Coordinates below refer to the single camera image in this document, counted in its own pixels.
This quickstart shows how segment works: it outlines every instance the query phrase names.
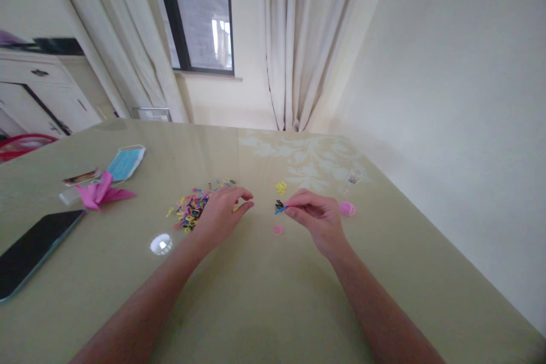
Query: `pink paper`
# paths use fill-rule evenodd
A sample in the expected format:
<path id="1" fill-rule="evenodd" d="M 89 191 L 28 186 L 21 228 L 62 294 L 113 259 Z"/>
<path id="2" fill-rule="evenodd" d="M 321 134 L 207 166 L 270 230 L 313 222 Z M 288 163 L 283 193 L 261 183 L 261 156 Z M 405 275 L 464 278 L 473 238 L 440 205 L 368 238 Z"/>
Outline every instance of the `pink paper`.
<path id="1" fill-rule="evenodd" d="M 81 200 L 86 208 L 98 210 L 98 206 L 102 205 L 103 203 L 135 196 L 135 193 L 126 191 L 125 189 L 112 188 L 110 185 L 112 185 L 113 179 L 114 178 L 110 172 L 103 171 L 101 182 L 99 184 L 89 185 L 86 188 L 76 185 L 76 188 L 80 193 Z"/>

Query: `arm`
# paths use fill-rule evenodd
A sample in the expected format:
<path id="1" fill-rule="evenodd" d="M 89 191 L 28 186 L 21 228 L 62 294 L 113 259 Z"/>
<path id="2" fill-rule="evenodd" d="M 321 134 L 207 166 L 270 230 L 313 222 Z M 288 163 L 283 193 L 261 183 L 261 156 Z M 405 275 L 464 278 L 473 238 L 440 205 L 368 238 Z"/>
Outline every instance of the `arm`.
<path id="1" fill-rule="evenodd" d="M 208 201 L 197 228 L 124 303 L 70 363 L 145 363 L 180 291 L 197 265 L 235 229 L 254 206 L 232 212 L 238 198 L 252 199 L 243 188 L 222 188 Z"/>
<path id="2" fill-rule="evenodd" d="M 347 242 L 335 199 L 301 189 L 285 206 L 332 264 L 378 363 L 444 363 Z"/>

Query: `floral pattern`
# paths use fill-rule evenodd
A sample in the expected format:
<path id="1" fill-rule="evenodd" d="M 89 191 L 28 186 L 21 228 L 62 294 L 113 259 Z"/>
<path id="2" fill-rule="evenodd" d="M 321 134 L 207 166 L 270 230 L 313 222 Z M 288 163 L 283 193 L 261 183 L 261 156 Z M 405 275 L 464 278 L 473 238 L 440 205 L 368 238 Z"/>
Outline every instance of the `floral pattern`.
<path id="1" fill-rule="evenodd" d="M 239 144 L 252 148 L 256 156 L 287 158 L 286 180 L 300 188 L 323 192 L 330 186 L 329 179 L 343 181 L 351 168 L 363 171 L 361 182 L 371 181 L 363 165 L 364 156 L 346 138 L 313 134 L 301 138 L 301 134 L 286 134 L 278 139 L 275 135 L 278 134 L 244 130 Z"/>

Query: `window sill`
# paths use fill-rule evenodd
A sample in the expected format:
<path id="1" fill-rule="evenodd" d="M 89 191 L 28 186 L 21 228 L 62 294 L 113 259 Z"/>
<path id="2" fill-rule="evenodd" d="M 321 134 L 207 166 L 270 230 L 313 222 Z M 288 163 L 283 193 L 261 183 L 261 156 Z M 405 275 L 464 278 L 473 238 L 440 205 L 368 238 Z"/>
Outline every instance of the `window sill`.
<path id="1" fill-rule="evenodd" d="M 231 76 L 231 75 L 197 73 L 197 72 L 190 72 L 190 71 L 182 71 L 178 69 L 174 69 L 173 71 L 175 72 L 175 76 L 182 77 L 186 80 L 214 80 L 214 81 L 243 82 L 242 78 Z"/>

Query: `red basket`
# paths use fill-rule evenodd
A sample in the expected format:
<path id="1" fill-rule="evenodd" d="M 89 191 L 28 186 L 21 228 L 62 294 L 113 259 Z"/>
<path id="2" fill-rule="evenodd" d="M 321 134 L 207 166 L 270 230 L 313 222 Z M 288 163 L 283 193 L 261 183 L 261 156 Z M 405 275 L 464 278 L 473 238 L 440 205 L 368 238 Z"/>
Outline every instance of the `red basket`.
<path id="1" fill-rule="evenodd" d="M 27 134 L 6 139 L 0 142 L 0 161 L 7 162 L 56 140 L 57 138 L 42 134 Z"/>

